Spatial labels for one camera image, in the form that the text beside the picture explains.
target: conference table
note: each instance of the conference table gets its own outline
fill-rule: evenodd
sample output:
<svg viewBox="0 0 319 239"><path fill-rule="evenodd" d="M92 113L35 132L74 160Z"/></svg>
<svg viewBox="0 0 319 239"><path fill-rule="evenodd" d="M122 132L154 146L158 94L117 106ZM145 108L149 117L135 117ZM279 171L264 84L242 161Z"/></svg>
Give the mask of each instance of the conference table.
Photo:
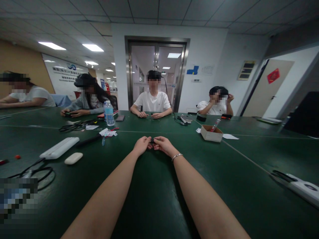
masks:
<svg viewBox="0 0 319 239"><path fill-rule="evenodd" d="M318 184L318 140L252 117L233 117L223 119L218 128L239 139L217 143L204 140L196 129L212 125L220 116L207 116L201 122L190 115L192 123L183 126L173 114L141 119L129 111L119 111L125 120L112 127L99 121L95 130L60 132L68 121L97 116L71 119L61 117L60 110L0 110L0 118L11 116L0 120L0 160L9 161L0 166L1 178L20 173L66 137L83 141L115 127L118 135L107 138L104 146L98 140L46 161L54 173L44 180L50 183L39 189L36 208L5 220L0 225L2 238L60 238L142 136L167 137L220 195L251 238L319 238L319 210L270 176L272 170L279 170ZM83 157L74 165L64 164L75 152ZM164 153L146 150L138 159L112 238L199 238L174 167Z"/></svg>

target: metal door frame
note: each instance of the metal door frame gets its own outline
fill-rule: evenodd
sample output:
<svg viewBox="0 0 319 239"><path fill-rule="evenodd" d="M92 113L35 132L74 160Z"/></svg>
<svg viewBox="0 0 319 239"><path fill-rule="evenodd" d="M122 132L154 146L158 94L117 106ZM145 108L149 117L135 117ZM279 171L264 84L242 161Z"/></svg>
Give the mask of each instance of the metal door frame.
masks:
<svg viewBox="0 0 319 239"><path fill-rule="evenodd" d="M190 39L187 38L162 38L162 37L137 37L125 36L125 56L126 56L126 75L128 86L128 103L129 108L133 105L133 70L132 70L132 46L133 45L149 45L154 46L154 65L159 60L159 47L182 47L181 63L179 66L178 84L174 91L174 112L178 112L180 96L184 81L186 62L188 57Z"/></svg>

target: young man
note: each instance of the young man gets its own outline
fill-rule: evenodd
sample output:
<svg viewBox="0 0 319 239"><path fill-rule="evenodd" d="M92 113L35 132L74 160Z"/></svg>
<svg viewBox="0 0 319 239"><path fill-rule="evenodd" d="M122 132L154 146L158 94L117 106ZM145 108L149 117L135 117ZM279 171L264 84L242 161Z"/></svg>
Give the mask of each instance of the young man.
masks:
<svg viewBox="0 0 319 239"><path fill-rule="evenodd" d="M160 85L161 74L158 71L150 70L147 74L147 83L150 91L143 92L139 95L136 102L132 105L131 111L140 118L146 118L148 114L144 111L161 112L154 113L152 117L154 119L162 118L172 113L167 94L159 92L158 87ZM139 112L137 107L143 106L142 112Z"/></svg>
<svg viewBox="0 0 319 239"><path fill-rule="evenodd" d="M209 102L201 101L197 105L197 113L201 115L233 115L233 109L230 105L234 96L228 93L228 90L222 86L215 86L209 91Z"/></svg>

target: company logo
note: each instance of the company logo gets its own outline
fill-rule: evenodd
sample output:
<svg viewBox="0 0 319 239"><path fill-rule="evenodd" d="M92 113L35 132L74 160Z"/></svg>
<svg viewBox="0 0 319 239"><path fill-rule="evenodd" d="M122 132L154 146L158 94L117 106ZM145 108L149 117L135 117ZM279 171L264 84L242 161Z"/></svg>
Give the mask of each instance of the company logo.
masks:
<svg viewBox="0 0 319 239"><path fill-rule="evenodd" d="M70 64L70 63L67 63L66 65L67 65L67 67L68 67L70 70L76 70L76 66L75 66L75 65Z"/></svg>

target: person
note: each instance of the person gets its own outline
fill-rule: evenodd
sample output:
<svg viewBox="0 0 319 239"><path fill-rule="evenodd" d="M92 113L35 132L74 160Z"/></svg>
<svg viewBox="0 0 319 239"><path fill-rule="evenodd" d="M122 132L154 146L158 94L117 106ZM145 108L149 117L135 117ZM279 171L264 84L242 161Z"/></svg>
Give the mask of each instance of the person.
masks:
<svg viewBox="0 0 319 239"><path fill-rule="evenodd" d="M74 85L83 89L82 95L61 110L61 116L65 117L66 112L70 112L72 118L104 112L104 102L109 100L109 95L97 84L93 76L86 73L80 74Z"/></svg>
<svg viewBox="0 0 319 239"><path fill-rule="evenodd" d="M215 86L209 91L209 102L201 101L197 105L197 113L201 115L234 115L231 101L234 96L222 86Z"/></svg>
<svg viewBox="0 0 319 239"><path fill-rule="evenodd" d="M50 93L32 82L27 74L5 71L0 76L0 81L8 83L13 92L0 100L1 108L56 106Z"/></svg>
<svg viewBox="0 0 319 239"><path fill-rule="evenodd" d="M136 161L147 148L160 150L172 159L182 194L202 239L250 238L210 184L167 138L155 137L153 145L150 140L151 137L146 136L137 140L133 150L96 190L62 239L111 237L130 187Z"/></svg>
<svg viewBox="0 0 319 239"><path fill-rule="evenodd" d="M160 112L152 114L152 118L159 119L171 114L172 108L165 92L159 92L161 74L158 71L150 70L147 74L147 83L150 91L145 91L139 95L135 103L131 107L131 112L140 118L146 118L148 114L144 111ZM142 112L137 107L143 106Z"/></svg>

